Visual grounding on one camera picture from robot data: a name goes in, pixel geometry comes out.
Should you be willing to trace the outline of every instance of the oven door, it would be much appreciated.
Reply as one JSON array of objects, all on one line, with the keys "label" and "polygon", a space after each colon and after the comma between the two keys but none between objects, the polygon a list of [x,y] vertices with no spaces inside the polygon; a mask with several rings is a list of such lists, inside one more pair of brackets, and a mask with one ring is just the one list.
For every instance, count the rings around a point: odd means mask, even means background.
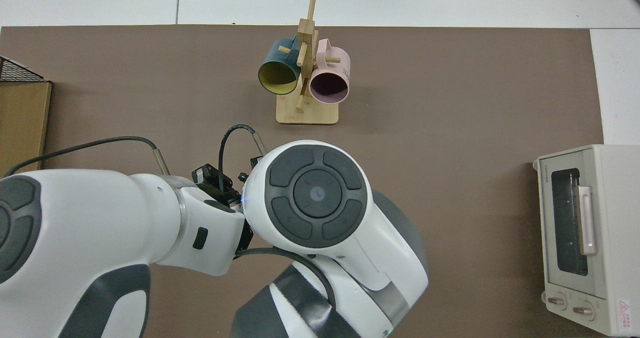
[{"label": "oven door", "polygon": [[540,160],[548,281],[604,299],[594,151]]}]

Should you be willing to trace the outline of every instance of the blue mug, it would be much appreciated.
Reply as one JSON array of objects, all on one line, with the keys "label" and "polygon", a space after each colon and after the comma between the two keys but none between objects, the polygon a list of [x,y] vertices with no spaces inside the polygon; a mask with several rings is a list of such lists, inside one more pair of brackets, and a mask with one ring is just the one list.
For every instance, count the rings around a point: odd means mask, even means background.
[{"label": "blue mug", "polygon": [[[281,46],[289,50],[285,53]],[[271,93],[285,95],[291,93],[298,84],[300,67],[297,66],[300,45],[295,39],[279,39],[267,53],[262,66],[258,69],[258,80]]]}]

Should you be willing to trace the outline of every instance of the pink mug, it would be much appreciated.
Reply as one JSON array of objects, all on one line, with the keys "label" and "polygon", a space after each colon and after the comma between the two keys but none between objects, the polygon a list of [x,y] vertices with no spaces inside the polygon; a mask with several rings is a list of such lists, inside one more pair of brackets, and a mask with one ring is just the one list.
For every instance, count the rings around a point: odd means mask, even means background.
[{"label": "pink mug", "polygon": [[317,68],[311,73],[309,92],[316,100],[337,104],[349,95],[349,73],[352,62],[341,48],[329,44],[329,39],[318,41],[315,54]]}]

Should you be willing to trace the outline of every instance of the oven knob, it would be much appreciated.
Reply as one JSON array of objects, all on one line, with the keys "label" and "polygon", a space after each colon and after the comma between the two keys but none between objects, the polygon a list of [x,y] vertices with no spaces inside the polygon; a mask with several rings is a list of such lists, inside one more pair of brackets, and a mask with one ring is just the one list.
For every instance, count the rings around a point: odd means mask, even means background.
[{"label": "oven knob", "polygon": [[583,318],[589,321],[596,319],[594,306],[592,306],[592,304],[588,301],[583,301],[582,303],[580,303],[580,306],[574,307],[573,312],[582,315]]},{"label": "oven knob", "polygon": [[542,297],[542,301],[546,303],[551,303],[560,308],[561,310],[565,310],[567,308],[567,299],[564,294],[560,292],[553,293],[553,296],[547,297],[546,294]]}]

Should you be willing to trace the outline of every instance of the mug handle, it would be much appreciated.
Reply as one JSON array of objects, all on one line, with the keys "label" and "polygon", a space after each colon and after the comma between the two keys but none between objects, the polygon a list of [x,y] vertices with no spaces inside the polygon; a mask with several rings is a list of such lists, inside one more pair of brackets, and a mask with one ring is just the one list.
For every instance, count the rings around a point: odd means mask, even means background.
[{"label": "mug handle", "polygon": [[318,41],[318,51],[315,54],[315,63],[318,65],[318,69],[327,69],[327,50],[331,49],[329,39],[322,39]]}]

